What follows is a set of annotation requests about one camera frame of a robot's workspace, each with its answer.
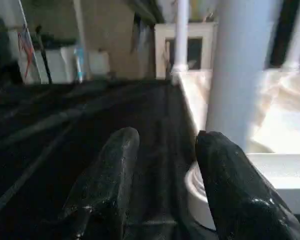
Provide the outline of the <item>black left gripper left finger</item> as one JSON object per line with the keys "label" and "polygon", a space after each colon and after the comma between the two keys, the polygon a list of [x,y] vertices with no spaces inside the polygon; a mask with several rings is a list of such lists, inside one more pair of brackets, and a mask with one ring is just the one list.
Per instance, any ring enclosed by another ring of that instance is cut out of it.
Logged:
{"label": "black left gripper left finger", "polygon": [[62,221],[75,216],[70,239],[81,240],[91,217],[107,207],[113,210],[123,234],[139,147],[139,132],[121,128],[109,136],[97,158],[78,176],[60,212]]}

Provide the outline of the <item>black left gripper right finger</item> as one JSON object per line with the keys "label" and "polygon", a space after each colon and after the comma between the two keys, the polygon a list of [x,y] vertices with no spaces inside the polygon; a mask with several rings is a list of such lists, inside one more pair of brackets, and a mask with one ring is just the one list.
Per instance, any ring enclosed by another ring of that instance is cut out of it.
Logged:
{"label": "black left gripper right finger", "polygon": [[220,240],[300,240],[300,222],[236,143],[201,130],[195,156]]}

